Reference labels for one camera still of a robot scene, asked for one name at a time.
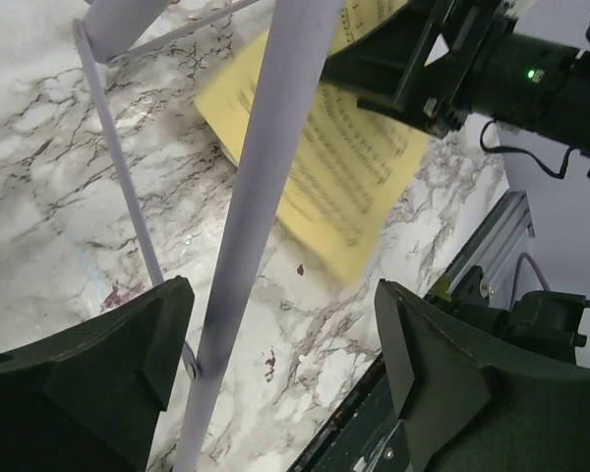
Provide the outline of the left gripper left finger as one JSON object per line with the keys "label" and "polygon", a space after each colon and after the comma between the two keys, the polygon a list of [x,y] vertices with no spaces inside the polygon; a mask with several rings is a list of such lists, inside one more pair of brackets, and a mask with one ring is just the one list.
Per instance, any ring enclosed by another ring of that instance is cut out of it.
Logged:
{"label": "left gripper left finger", "polygon": [[0,471],[144,471],[195,300],[177,276],[0,353]]}

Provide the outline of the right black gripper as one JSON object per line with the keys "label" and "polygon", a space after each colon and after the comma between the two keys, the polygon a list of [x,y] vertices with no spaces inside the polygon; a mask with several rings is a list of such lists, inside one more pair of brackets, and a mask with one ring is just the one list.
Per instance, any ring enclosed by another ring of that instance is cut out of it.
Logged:
{"label": "right black gripper", "polygon": [[503,1],[410,1],[331,54],[322,81],[431,136],[469,113],[546,138],[590,135],[590,54],[514,32]]}

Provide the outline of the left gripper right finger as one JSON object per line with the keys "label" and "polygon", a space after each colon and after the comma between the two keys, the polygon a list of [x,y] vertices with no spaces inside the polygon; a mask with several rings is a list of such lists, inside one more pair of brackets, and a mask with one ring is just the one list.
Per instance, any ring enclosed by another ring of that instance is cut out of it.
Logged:
{"label": "left gripper right finger", "polygon": [[381,280],[387,379],[416,471],[590,471],[590,369],[508,344]]}

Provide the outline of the lilac perforated music stand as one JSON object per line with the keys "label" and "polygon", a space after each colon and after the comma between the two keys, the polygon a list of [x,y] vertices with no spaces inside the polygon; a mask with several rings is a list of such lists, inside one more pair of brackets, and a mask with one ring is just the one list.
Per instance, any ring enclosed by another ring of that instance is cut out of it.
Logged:
{"label": "lilac perforated music stand", "polygon": [[[90,94],[153,283],[163,279],[108,108],[99,65],[130,60],[214,21],[207,15],[147,43],[163,1],[92,1],[73,33]],[[174,467],[196,468],[262,260],[266,240],[315,97],[342,9],[339,1],[279,1],[247,126],[197,351]]]}

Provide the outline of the yellow sheet music page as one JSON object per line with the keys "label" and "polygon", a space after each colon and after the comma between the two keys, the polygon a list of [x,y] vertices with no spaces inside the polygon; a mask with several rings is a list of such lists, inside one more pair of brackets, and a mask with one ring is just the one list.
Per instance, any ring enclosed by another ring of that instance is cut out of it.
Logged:
{"label": "yellow sheet music page", "polygon": [[[195,100],[233,163],[241,157],[266,40],[262,33],[247,45]],[[427,143],[426,134],[358,108],[354,93],[319,85],[278,219],[334,275],[355,283]]]}

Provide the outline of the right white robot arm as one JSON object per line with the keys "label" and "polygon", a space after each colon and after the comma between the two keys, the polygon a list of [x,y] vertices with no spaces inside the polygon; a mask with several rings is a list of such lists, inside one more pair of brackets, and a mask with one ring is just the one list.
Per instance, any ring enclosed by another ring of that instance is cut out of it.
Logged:
{"label": "right white robot arm", "polygon": [[436,138],[478,113],[590,160],[590,50],[517,33],[510,7],[411,1],[332,54],[322,79],[353,92],[360,108]]}

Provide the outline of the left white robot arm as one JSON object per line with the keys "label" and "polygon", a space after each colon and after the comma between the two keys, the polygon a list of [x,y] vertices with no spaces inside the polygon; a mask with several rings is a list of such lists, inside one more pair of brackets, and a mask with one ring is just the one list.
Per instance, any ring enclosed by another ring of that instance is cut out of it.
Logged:
{"label": "left white robot arm", "polygon": [[[381,377],[349,397],[296,471],[590,471],[590,301],[489,306],[473,266],[449,301],[381,280]],[[0,353],[0,471],[143,471],[194,293],[176,277]]]}

